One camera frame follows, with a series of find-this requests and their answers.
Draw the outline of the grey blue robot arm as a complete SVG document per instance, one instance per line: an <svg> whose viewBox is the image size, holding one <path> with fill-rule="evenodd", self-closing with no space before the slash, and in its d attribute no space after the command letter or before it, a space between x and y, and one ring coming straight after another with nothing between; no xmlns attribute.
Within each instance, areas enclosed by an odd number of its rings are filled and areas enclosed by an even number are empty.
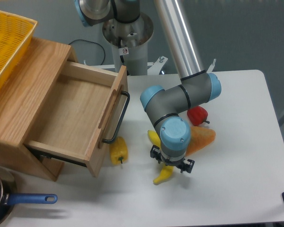
<svg viewBox="0 0 284 227"><path fill-rule="evenodd" d="M147 43L154 29L152 20L141 12L139 1L77 0L74 4L84 26L103 25L103 36L111 45L116 70L125 66L130 76L147 73ZM157 0L155 7L181 83L167 90L151 86L140 96L160 139L160 146L153 146L150 156L190 173L194 161L185 159L185 155L191 130L179 114L217 98L221 83L199 60L182 3Z"/></svg>

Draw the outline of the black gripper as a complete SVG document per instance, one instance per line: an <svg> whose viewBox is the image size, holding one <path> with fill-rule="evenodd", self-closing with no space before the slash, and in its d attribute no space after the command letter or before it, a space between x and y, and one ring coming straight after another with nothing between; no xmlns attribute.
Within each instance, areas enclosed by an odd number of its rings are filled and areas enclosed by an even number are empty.
<svg viewBox="0 0 284 227"><path fill-rule="evenodd" d="M153 145L150 150L150 157L156 159L159 164L162 161L167 166L179 166L181 173L187 172L190 174L194 167L195 161L192 159L185 160L185 155L186 152L176 157L168 156L163 151L160 152L160 148L156 145Z"/></svg>

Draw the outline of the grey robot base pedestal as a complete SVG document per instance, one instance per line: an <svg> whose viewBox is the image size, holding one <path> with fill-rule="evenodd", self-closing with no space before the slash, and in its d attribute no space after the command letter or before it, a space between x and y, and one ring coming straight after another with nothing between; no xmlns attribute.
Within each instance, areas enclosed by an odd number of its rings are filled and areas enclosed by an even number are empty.
<svg viewBox="0 0 284 227"><path fill-rule="evenodd" d="M148 62L148 42L153 31L153 22L144 13L132 23L111 19L103 24L103 36L111 45L116 71L124 65L130 76L159 75L162 72L167 57L160 56L155 62Z"/></svg>

